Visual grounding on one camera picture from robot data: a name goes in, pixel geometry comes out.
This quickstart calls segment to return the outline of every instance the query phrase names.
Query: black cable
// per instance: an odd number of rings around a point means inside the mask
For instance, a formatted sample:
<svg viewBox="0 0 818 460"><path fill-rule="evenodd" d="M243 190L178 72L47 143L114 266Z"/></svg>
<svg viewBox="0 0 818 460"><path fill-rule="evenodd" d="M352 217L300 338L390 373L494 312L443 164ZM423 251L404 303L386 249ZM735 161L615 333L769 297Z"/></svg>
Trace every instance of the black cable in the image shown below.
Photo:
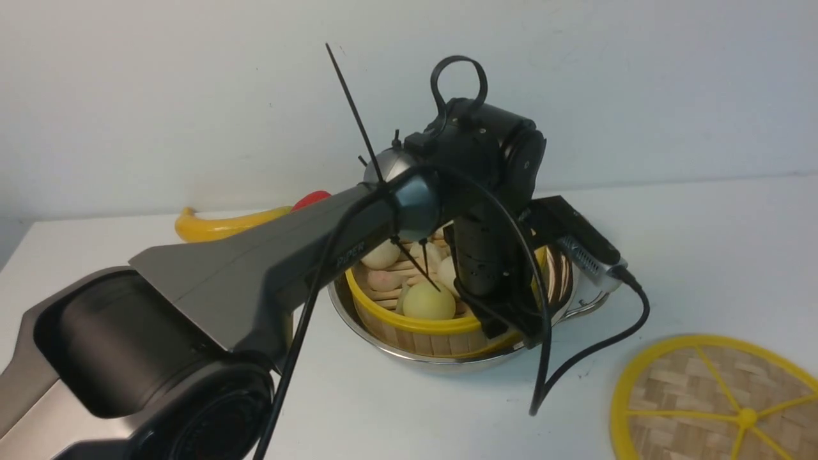
<svg viewBox="0 0 818 460"><path fill-rule="evenodd" d="M284 398L287 395L287 388L290 386L290 380L292 380L295 363L299 358L301 346L304 342L304 336L307 333L307 326L309 324L310 317L312 317L312 311L315 309L315 302L318 299L318 293L321 292L321 289L323 288L321 279L323 278L324 268L327 266L327 262L329 262L331 251L335 248L341 232L347 227L352 218L363 211L367 206L373 205L379 200L383 200L388 194L389 189L387 187L378 187L369 195L366 195L361 200L356 201L349 207L349 209L346 210L346 212L344 212L339 219L338 224L335 226L335 229L333 229L332 233L330 234L330 237L324 246L324 251L321 253L321 258L318 260L315 277L312 279L312 285L310 286L307 300L304 302L304 307L301 311L301 318L299 319L299 325L295 330L293 342L290 345L290 352L287 354L287 358L284 362L284 368L281 370L281 379L278 382L278 391L276 391L272 398L270 414L267 418L267 422L264 424L261 436L258 439L258 445L256 446L256 451L253 456L254 460L263 460L264 454L267 452L267 447L270 445L272 432L275 430L278 416L281 414Z"/></svg>
<svg viewBox="0 0 818 460"><path fill-rule="evenodd" d="M632 336L639 331L642 326L648 321L648 317L650 316L650 301L648 300L647 294L645 294L645 290L642 289L642 286L639 282L636 281L636 278L624 267L614 267L613 268L613 275L622 280L623 283L627 284L642 300L642 316L639 317L639 320L634 323L633 326L629 327L625 331L618 333L616 336L610 337L609 339L605 339L601 342L598 342L594 345L589 346L588 348L580 351L579 353L572 356L568 361L563 363L554 375L551 376L550 379L546 382L546 384L542 387L542 390L539 392L537 397L532 400L531 402L531 409L529 413L531 415L536 415L537 410L540 408L542 401L545 400L548 393L551 391L551 388L554 387L557 381L565 375L574 365L582 361L583 359L591 356L592 354L596 353L597 351L603 350L613 344L616 344L622 340L627 339L628 337Z"/></svg>
<svg viewBox="0 0 818 460"><path fill-rule="evenodd" d="M542 401L536 404L536 407L534 401L540 398L544 399L545 395L547 395L548 393L547 391L543 393L542 388L547 386L546 376L548 375L548 363L549 360L551 359L551 315L548 311L547 285L545 279L542 277L542 270L540 270L540 264L537 262L537 257L534 255L534 249L530 241L530 236L525 231L523 231L523 229L519 226L517 218L511 213L511 211L506 207L506 205L503 204L500 198L492 191L488 190L486 187L475 181L473 178L463 174L457 169L453 169L444 165L422 165L416 166L416 168L419 169L425 166L433 166L433 170L436 169L437 171L442 171L454 177L455 179L459 179L462 182L468 183L471 187L475 188L478 192L480 192L480 194L482 194L484 198L486 198L489 202L492 203L492 205L494 205L495 208L502 212L503 217L505 217L508 223L510 224L511 229L513 230L513 233L515 235L515 238L517 239L517 242L524 249L528 265L531 267L531 270L533 271L534 281L537 284L537 289L540 291L540 301L542 302L542 346L540 348L540 363L537 370L537 380L534 382L534 394L532 397L531 409L529 410L529 413L531 413L531 415L536 415L537 409L539 408Z"/></svg>
<svg viewBox="0 0 818 460"><path fill-rule="evenodd" d="M473 178L448 166L417 165L411 167L410 169L398 175L394 180L390 181L389 183L386 183L385 187L377 187L372 193L370 193L367 196L364 196L361 200L355 202L352 206L350 206L349 209L347 209L346 212L344 212L344 214L341 216L337 225L330 234L330 237L327 240L326 245L324 246L324 251L321 253L321 258L318 261L317 272L315 274L314 279L312 280L312 285L310 286L310 291L308 293L307 300L304 303L304 307L301 312L301 318L299 320L299 325L295 330L293 342L290 345L290 352L287 354L287 358L284 363L284 368L281 370L281 379L278 382L278 391L273 396L269 417L267 418L267 422L264 424L261 436L258 439L258 444L256 446L256 451L253 456L253 460L263 460L264 455L267 452L267 448L270 445L270 440L272 439L272 432L276 428L276 422L278 421L278 417L281 415L281 408L283 407L284 404L284 398L286 396L287 389L290 386L290 381L292 380L293 370L295 368L296 362L298 361L298 356L301 351L301 346L303 345L304 336L306 335L307 332L307 326L309 324L310 317L312 317L312 311L315 309L315 303L318 298L318 293L323 288L323 286L321 285L321 278L323 275L324 267L326 266L326 263L329 261L330 254L335 249L335 245L341 235L341 232L347 227L351 219L356 214L363 211L367 206L376 203L378 200L385 199L389 195L389 193L400 188L410 179L414 178L416 175L419 175L426 170L437 173L444 173L446 175L453 177L456 180L460 180L461 182L467 183L471 187L475 188L480 194L482 194L483 197L486 198L489 202L495 205L495 207L497 207L506 217L512 229L514 230L514 234L515 237L517 238L517 241L525 249L526 258L528 260L528 263L531 265L534 273L534 280L535 283L537 284L537 289L539 289L541 293L548 292L547 284L542 277L542 271L539 269L537 258L534 255L532 245L528 237L526 236L526 233L519 226L517 219L514 217L511 211L509 211L509 209L506 207L506 205L503 204L503 202L500 200L499 197L497 197L497 195L492 193L485 186L475 181ZM543 302L542 311L547 317L548 296L540 295L540 297ZM545 343L550 344L551 321L546 320L545 322L548 323L548 328L546 328L546 330L543 331L544 334L543 344Z"/></svg>
<svg viewBox="0 0 818 460"><path fill-rule="evenodd" d="M434 99L434 105L438 108L438 116L434 119L433 123L437 125L434 127L432 133L429 134L430 137L436 138L443 130L446 128L446 124L448 123L448 113L446 112L446 102L443 100L443 96L440 95L440 89L438 88L438 79L440 78L440 74L446 69L450 64L455 62L470 62L474 69L477 71L477 79L480 82L480 89L478 90L477 97L469 104L469 107L466 109L464 116L471 116L483 103L486 101L486 96L488 95L488 79L486 78L486 72L483 70L483 66L480 65L479 62L475 61L474 59L470 59L466 56L449 56L446 59L440 61L434 69L432 69L432 76L429 79L429 84L432 87L432 98Z"/></svg>

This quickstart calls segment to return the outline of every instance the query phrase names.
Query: stainless steel pot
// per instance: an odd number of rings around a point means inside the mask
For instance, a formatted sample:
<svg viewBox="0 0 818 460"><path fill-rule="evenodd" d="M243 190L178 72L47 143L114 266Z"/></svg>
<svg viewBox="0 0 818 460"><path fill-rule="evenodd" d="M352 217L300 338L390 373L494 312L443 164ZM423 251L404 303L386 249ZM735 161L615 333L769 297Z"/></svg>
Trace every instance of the stainless steel pot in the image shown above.
<svg viewBox="0 0 818 460"><path fill-rule="evenodd" d="M546 247L546 256L548 269L545 275L548 281L549 304L556 305L556 308L558 308L557 313L551 319L553 325L570 318L591 313L602 306L608 299L607 295L598 295L596 299L591 302L586 303L579 300L577 305L573 306L574 296L577 291L579 270L571 264L567 257L554 247ZM476 372L512 359L525 350L523 343L519 342L510 347L471 358L438 358L409 353L385 344L363 326L355 310L355 304L353 303L352 293L349 290L346 277L338 277L335 282L329 285L328 289L332 304L335 306L335 311L338 312L338 315L346 322L350 329L355 331L363 340L366 340L378 350L414 368L420 368L427 372L447 374Z"/></svg>

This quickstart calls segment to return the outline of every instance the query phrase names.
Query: bamboo steamer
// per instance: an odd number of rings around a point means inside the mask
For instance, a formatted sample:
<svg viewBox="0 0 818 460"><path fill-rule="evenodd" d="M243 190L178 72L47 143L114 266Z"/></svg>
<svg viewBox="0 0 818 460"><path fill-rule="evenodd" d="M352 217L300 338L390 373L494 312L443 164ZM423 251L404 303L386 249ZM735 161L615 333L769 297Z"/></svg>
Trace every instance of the bamboo steamer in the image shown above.
<svg viewBox="0 0 818 460"><path fill-rule="evenodd" d="M627 366L611 403L618 460L815 460L818 381L720 336L678 336Z"/></svg>
<svg viewBox="0 0 818 460"><path fill-rule="evenodd" d="M434 238L432 242L450 254L448 245L442 238ZM409 249L411 243L404 243ZM537 251L537 261L541 268L545 268L549 286L549 299L554 302L567 303L567 296L561 288L568 285L570 291L573 280L571 270L563 273L554 273L547 270L548 261L554 255L546 248ZM405 255L401 255L398 262L386 271L408 278L409 286L414 286L424 280L423 276L412 265ZM389 292L373 291L367 281L370 269L363 264L356 264L346 272L347 283L353 295L355 309L364 327L384 343L411 353L423 354L440 358L466 358L489 353L508 345L519 342L520 337L513 331L489 339L483 333L480 321L471 312L470 307L457 300L456 316L453 319L435 321L428 319L407 318L395 313L398 304L400 289ZM430 277L437 281L437 274L430 273Z"/></svg>

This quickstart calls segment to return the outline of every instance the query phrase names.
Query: yellow steamer rim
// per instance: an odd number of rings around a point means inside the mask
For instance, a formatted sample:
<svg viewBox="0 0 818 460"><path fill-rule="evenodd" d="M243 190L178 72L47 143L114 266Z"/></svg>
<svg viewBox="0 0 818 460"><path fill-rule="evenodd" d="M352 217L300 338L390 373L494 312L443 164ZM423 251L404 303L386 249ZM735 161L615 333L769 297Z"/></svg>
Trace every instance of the yellow steamer rim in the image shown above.
<svg viewBox="0 0 818 460"><path fill-rule="evenodd" d="M818 381L741 340L676 337L627 366L610 424L618 460L814 460Z"/></svg>
<svg viewBox="0 0 818 460"><path fill-rule="evenodd" d="M546 267L546 248L538 249L535 252L535 256L541 269L544 269ZM466 358L488 353L504 346L513 345L519 341L519 336L511 332L495 340L485 340L485 336L483 336L482 340L475 340L474 337L476 335L482 335L483 333L480 321L474 316L448 320L428 320L408 318L390 311L378 305L364 293L363 289L358 285L355 276L356 269L360 269L360 267L350 268L345 274L347 283L349 284L349 290L353 295L355 308L361 316L366 329L392 346L407 350L407 343L416 345L419 338L421 342L425 342L425 336L430 336L429 347L425 347L428 348L427 350L418 350L418 348L422 347L410 347L414 349L407 351L427 354L429 356ZM384 331L384 328L380 324L373 324L371 321L367 321L367 319L370 318L375 319L383 325L393 327L396 330L395 336L392 336L393 334L389 331ZM458 340L468 345L464 345L463 347L453 346L452 342ZM472 346L475 342L485 342L485 345Z"/></svg>

